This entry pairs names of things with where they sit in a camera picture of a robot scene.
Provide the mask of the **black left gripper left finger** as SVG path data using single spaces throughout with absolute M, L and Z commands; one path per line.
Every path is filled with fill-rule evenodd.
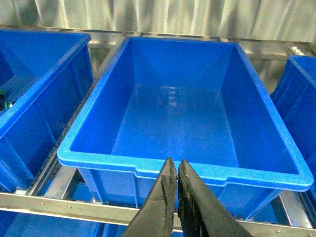
M 167 158 L 144 204 L 131 220 L 123 237 L 170 237 L 173 230 L 177 172 Z

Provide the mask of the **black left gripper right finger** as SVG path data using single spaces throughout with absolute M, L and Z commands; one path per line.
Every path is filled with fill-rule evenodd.
M 178 216 L 185 237 L 250 237 L 184 159 L 178 173 Z

